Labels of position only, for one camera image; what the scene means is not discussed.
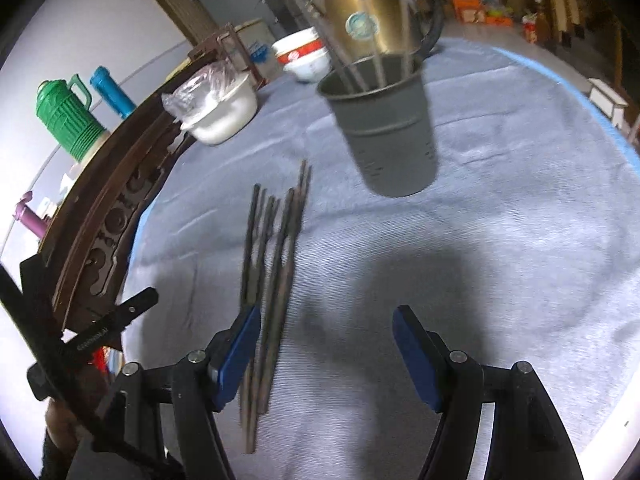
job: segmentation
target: screw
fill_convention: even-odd
[[[205,355],[206,354],[204,353],[204,350],[193,350],[189,352],[189,355],[187,355],[187,359],[191,363],[199,363],[201,361],[204,361]]]
[[[518,361],[516,366],[518,367],[518,370],[523,374],[528,374],[529,372],[533,371],[533,366],[531,366],[531,364],[527,363],[526,361]]]
[[[454,350],[449,354],[449,359],[455,363],[463,363],[466,361],[466,354],[460,350]]]
[[[127,377],[132,376],[138,371],[139,368],[140,368],[140,365],[138,363],[130,362],[125,364],[122,367],[122,373],[125,374]]]

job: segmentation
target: blue lid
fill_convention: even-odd
[[[91,79],[89,79],[89,84],[91,86],[94,86],[95,84],[99,84],[102,79],[105,79],[107,77],[111,77],[109,71],[105,67],[99,66],[95,69],[95,72],[91,76]]]

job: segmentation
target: orange box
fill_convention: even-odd
[[[513,20],[507,16],[487,16],[487,25],[498,25],[500,27],[513,27]]]
[[[463,11],[481,10],[482,2],[480,0],[451,0],[453,8],[456,11],[456,18],[460,22],[464,22]]]
[[[484,9],[462,7],[460,9],[460,21],[462,23],[484,23],[486,21],[486,13]]]

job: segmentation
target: chopstick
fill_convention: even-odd
[[[302,228],[302,216],[306,203],[306,196],[309,189],[310,167],[306,160],[302,161],[300,166],[300,176],[298,178],[298,186],[294,192],[292,201],[292,212],[289,216],[288,237],[289,247],[287,251],[287,261],[282,267],[278,276],[278,288],[273,306],[273,318],[270,322],[268,332],[265,367],[260,379],[260,389],[258,392],[258,413],[264,414],[269,409],[269,400],[271,396],[271,388],[273,386],[273,377],[275,375],[276,364],[280,354],[280,343],[282,341],[282,332],[284,330],[285,318],[287,315],[287,307],[293,286],[293,277],[295,274],[295,253],[296,242],[300,229]]]
[[[371,9],[369,7],[369,2],[367,0],[360,0],[360,5],[362,6],[362,10],[364,10],[367,15],[367,20],[370,20],[372,23]],[[382,59],[380,58],[380,51],[378,49],[378,44],[376,43],[376,31],[371,31],[371,47],[373,52],[373,67],[376,71],[376,81],[378,82],[378,88],[384,88],[386,86],[386,76],[385,69],[382,66]]]
[[[240,308],[246,306],[247,292],[249,289],[249,272],[251,269],[251,253],[254,248],[255,213],[258,209],[260,197],[260,184],[254,185],[254,193],[249,208],[249,219],[246,224],[244,236],[244,256],[242,258],[242,278],[240,281]]]
[[[409,53],[409,36],[410,36],[410,26],[409,26],[409,0],[400,0],[400,16],[402,23],[402,67],[401,67],[401,77],[402,79],[407,79],[411,72],[410,67],[410,53]]]
[[[248,439],[246,441],[246,452],[255,452],[255,441],[258,430],[258,404],[260,394],[260,382],[264,373],[264,367],[266,362],[266,349],[267,341],[269,338],[271,320],[273,319],[273,307],[275,293],[277,289],[277,283],[280,276],[280,269],[282,267],[282,251],[284,249],[284,242],[287,237],[287,225],[289,224],[289,218],[291,214],[291,204],[293,201],[294,189],[290,188],[287,192],[287,196],[282,208],[282,220],[280,221],[280,229],[276,236],[276,245],[273,250],[273,259],[271,261],[271,274],[269,278],[269,284],[267,287],[266,304],[264,309],[264,317],[262,324],[262,336],[260,338],[260,351],[258,352],[258,358],[255,362],[254,375],[251,381],[251,402],[250,402],[250,414],[248,425]]]
[[[258,237],[260,232],[260,219],[262,218],[262,212],[264,210],[264,200],[267,197],[267,190],[263,189],[260,193],[260,200],[258,200],[258,207],[255,210],[255,217],[257,221],[254,223],[254,238]]]
[[[320,40],[324,43],[324,46],[326,47],[330,56],[332,56],[332,61],[337,58],[334,62],[334,68],[347,91],[349,93],[353,93],[354,90],[351,81],[349,81],[347,75],[344,73],[344,70],[342,68],[343,65],[347,67],[347,69],[351,73],[351,76],[356,81],[356,84],[359,86],[360,91],[368,91],[369,85],[367,85],[363,77],[360,75],[358,67],[353,65],[353,61],[349,58],[349,55],[342,48],[340,43],[338,43],[338,41],[334,38],[333,34],[329,31],[329,28],[325,27],[324,21],[321,18],[316,18],[311,14],[311,12],[309,12],[309,10],[306,8],[306,2],[304,0],[293,1],[300,9],[300,12],[302,12],[302,15],[309,22],[309,25],[315,27]]]
[[[258,254],[255,261],[254,277],[255,277],[255,300],[254,305],[258,308],[262,305],[262,293],[264,291],[264,256],[266,254],[267,243],[271,234],[273,233],[273,220],[276,215],[277,202],[274,196],[270,196],[267,201],[266,208],[264,210],[264,217],[262,218],[262,230],[260,231],[260,240],[258,242]],[[240,397],[240,403],[242,406],[242,430],[244,431],[244,452],[253,453],[255,451],[255,444],[250,446],[250,439],[252,432],[250,431],[250,415],[254,410],[252,408],[252,383],[254,378],[254,357],[249,360],[247,368],[242,377],[242,393]]]

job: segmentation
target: plastic wrap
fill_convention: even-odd
[[[162,94],[164,109],[183,123],[194,123],[218,106],[238,76],[227,60],[198,70],[172,94]]]

